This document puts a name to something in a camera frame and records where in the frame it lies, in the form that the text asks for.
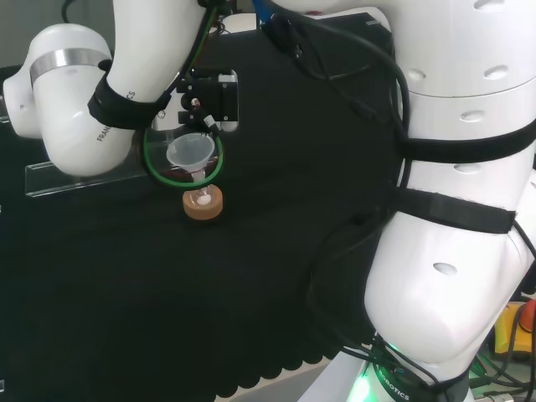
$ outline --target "black strap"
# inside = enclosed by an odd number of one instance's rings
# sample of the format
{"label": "black strap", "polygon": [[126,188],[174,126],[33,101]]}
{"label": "black strap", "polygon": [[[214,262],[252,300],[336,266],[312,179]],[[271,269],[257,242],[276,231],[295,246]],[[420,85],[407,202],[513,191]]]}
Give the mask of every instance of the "black strap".
{"label": "black strap", "polygon": [[227,3],[227,0],[198,0],[199,6],[203,8],[221,7]]}
{"label": "black strap", "polygon": [[437,163],[489,162],[512,156],[536,140],[536,121],[502,136],[479,140],[445,141],[400,139],[402,155],[412,161]]}
{"label": "black strap", "polygon": [[154,103],[140,103],[127,99],[117,94],[108,85],[108,72],[100,80],[95,94],[87,105],[90,114],[98,122],[108,127],[125,130],[139,130],[149,127],[158,112],[166,108],[171,96],[166,96],[165,99],[161,98]]}
{"label": "black strap", "polygon": [[507,234],[516,217],[515,212],[506,209],[414,189],[395,188],[392,203],[397,211],[416,218],[495,235]]}

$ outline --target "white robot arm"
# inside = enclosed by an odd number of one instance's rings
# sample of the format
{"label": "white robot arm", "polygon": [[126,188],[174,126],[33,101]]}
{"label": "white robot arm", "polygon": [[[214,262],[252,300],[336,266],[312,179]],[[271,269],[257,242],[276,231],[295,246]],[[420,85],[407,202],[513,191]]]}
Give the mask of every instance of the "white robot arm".
{"label": "white robot arm", "polygon": [[[530,0],[274,3],[314,14],[379,8],[389,20],[397,63],[410,88],[410,138],[494,138],[536,119],[536,3]],[[533,159],[532,144],[487,162],[413,161],[407,187],[517,211],[534,242]],[[466,373],[532,262],[515,229],[482,233],[398,212],[379,242],[366,310],[390,345],[449,382]],[[376,399],[392,400],[380,376],[373,371],[369,377]],[[461,400],[473,401],[471,393]]]}
{"label": "white robot arm", "polygon": [[[410,88],[410,138],[494,138],[536,120],[533,0],[274,3],[299,13],[379,8]],[[124,98],[155,102],[186,59],[204,9],[197,0],[114,0],[114,9],[116,54],[107,82]],[[15,131],[42,135],[51,161],[65,173],[107,172],[131,146],[132,130],[105,126],[88,110],[104,74],[97,65],[107,58],[109,49],[93,31],[54,26],[32,42],[24,67],[4,84]],[[408,188],[518,211],[534,241],[533,157],[530,145],[484,162],[414,161]],[[387,343],[448,383],[466,373],[532,262],[515,229],[482,233],[398,212],[384,229],[370,271],[367,312]],[[379,402],[400,397],[389,394],[374,371],[370,378]],[[473,401],[471,392],[459,400]]]}
{"label": "white robot arm", "polygon": [[[116,54],[108,85],[140,103],[157,101],[192,47],[204,9],[196,0],[115,0]],[[74,24],[45,29],[31,43],[23,68],[3,93],[14,130],[42,137],[64,173],[95,176],[123,162],[133,130],[99,123],[88,100],[111,54],[94,31]]]}

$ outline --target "silver ring band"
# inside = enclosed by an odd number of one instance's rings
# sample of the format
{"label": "silver ring band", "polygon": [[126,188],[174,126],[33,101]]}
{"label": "silver ring band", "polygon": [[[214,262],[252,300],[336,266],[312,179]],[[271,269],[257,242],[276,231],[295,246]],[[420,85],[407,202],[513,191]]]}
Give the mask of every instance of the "silver ring band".
{"label": "silver ring band", "polygon": [[108,59],[110,59],[109,56],[93,49],[61,49],[43,54],[30,67],[32,87],[41,75],[59,67],[67,65],[94,65],[96,67],[102,60]]}

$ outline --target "red button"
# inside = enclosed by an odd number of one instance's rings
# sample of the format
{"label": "red button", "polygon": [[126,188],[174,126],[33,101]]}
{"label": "red button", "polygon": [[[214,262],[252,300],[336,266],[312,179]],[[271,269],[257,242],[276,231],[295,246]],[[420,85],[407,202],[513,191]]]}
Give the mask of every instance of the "red button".
{"label": "red button", "polygon": [[521,313],[519,325],[527,332],[533,331],[534,312],[536,311],[536,300],[531,300],[525,305],[525,309]]}

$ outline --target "funnel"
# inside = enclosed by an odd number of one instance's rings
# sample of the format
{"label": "funnel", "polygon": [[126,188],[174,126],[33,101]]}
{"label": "funnel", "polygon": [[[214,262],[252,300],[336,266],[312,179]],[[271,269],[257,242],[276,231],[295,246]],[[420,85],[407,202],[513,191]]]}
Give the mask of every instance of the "funnel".
{"label": "funnel", "polygon": [[205,179],[204,169],[214,153],[214,140],[200,132],[180,136],[167,147],[168,161],[192,173],[195,182]]}

